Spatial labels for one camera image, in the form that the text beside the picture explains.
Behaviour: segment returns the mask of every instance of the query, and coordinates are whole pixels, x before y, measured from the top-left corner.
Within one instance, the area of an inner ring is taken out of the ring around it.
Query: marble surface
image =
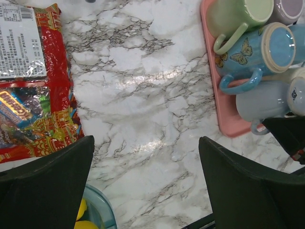
[[[57,3],[79,115],[95,137],[88,182],[108,197],[121,229],[178,229],[212,212],[201,136],[280,171],[301,167],[271,134],[220,133],[200,0]]]

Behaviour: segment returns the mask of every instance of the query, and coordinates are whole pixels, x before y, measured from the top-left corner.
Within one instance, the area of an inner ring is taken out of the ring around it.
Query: teal bowl
[[[99,229],[117,229],[114,213],[106,196],[95,187],[86,184],[83,198],[87,210],[79,221],[88,220]]]

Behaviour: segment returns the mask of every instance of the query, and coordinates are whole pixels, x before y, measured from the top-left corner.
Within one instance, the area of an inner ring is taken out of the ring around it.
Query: yellow fruit
[[[74,229],[98,229],[98,227],[90,221],[77,221]]]
[[[85,210],[87,210],[86,201],[85,199],[81,199],[81,205],[80,205],[80,209],[78,209],[76,221],[78,221],[83,216]]]

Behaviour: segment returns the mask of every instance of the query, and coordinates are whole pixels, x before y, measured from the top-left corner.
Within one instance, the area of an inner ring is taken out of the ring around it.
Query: pink tray
[[[215,38],[210,34],[205,21],[207,9],[213,1],[214,0],[203,0],[201,3],[203,31],[210,62],[219,128],[225,136],[233,138],[250,132],[251,123],[246,122],[239,116],[236,109],[236,96],[224,94],[219,89],[219,82],[221,77],[217,73],[215,67],[215,53],[213,52]],[[235,84],[232,84],[232,86],[236,86],[240,83],[241,82],[237,82]]]

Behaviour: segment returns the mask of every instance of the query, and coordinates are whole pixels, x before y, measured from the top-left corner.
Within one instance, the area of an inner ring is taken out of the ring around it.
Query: mug
[[[216,38],[214,52],[226,53],[246,31],[263,26],[273,8],[273,0],[215,0],[206,15],[207,27]]]
[[[300,18],[302,11],[303,0],[274,0],[274,10],[267,23],[290,25]]]
[[[295,39],[290,29],[278,22],[244,34],[225,54],[215,57],[216,69],[223,76],[219,88],[225,94],[254,89],[262,76],[285,72],[295,58]],[[235,80],[249,79],[229,87]]]
[[[296,77],[292,80],[287,102],[290,110],[298,116],[305,116],[305,78]]]
[[[305,25],[296,24],[289,27],[295,37],[295,60],[292,64],[298,64],[305,61]]]
[[[305,68],[289,68],[286,72],[264,76],[263,80],[280,80],[282,82],[291,84],[292,80],[296,77],[305,79]]]
[[[256,88],[236,96],[236,107],[239,115],[251,123],[255,135],[266,135],[268,129],[257,130],[264,119],[284,117],[289,111],[287,94],[289,84],[282,81],[262,81]]]

